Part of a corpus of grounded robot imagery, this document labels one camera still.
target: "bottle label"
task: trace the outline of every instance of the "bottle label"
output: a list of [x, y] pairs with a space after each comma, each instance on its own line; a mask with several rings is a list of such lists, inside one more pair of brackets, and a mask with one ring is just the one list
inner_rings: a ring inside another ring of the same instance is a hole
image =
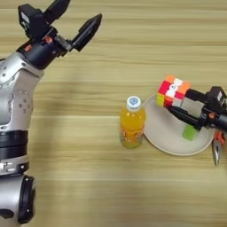
[[139, 130], [128, 130], [121, 126], [121, 142], [128, 148], [141, 145], [143, 140], [144, 128]]

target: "wood grain surface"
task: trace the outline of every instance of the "wood grain surface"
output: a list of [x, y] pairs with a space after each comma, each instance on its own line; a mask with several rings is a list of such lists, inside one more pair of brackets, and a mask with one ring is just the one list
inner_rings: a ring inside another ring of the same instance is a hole
[[[27, 40], [17, 12], [25, 3], [51, 0], [1, 1], [0, 57]], [[127, 150], [118, 138], [126, 98], [146, 100], [165, 74], [227, 90], [226, 0], [72, 0], [54, 25], [72, 38], [100, 12], [95, 39], [53, 62], [36, 89], [28, 173], [37, 206], [27, 226], [227, 226], [227, 151], [215, 168], [210, 147], [181, 158], [146, 140]]]

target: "colorful block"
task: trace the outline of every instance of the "colorful block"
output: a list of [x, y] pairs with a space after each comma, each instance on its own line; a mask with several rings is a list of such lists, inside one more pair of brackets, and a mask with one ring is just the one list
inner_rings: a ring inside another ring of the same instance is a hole
[[161, 84], [157, 94], [157, 105], [159, 106], [181, 106], [186, 91], [190, 89], [188, 82], [175, 78], [174, 75], [167, 75]]
[[195, 138], [196, 134], [197, 134], [197, 130], [192, 125], [187, 124], [184, 128], [184, 132], [182, 136], [183, 138], [189, 141], [192, 141]]

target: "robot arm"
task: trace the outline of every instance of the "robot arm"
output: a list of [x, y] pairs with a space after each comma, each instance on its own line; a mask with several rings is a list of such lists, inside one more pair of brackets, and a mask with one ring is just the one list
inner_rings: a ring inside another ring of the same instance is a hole
[[35, 214], [35, 179], [24, 175], [35, 86], [55, 58], [81, 51], [102, 20], [102, 14], [91, 18], [73, 40], [65, 40], [51, 24], [69, 3], [56, 0], [45, 12], [29, 4], [19, 6], [20, 25], [29, 41], [0, 62], [0, 226], [20, 226]]
[[219, 129], [227, 133], [227, 97], [221, 87], [212, 87], [206, 94], [188, 89], [185, 97], [204, 104], [200, 117], [192, 116], [180, 107], [167, 106], [167, 109], [176, 118], [191, 124], [196, 130], [201, 130], [202, 127], [205, 127], [208, 129]]

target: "orange liquid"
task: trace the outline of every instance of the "orange liquid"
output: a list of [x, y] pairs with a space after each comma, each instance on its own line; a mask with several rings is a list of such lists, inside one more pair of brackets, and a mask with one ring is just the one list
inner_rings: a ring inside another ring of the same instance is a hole
[[130, 112], [126, 107], [121, 110], [121, 143], [128, 148], [141, 145], [145, 126], [145, 110]]

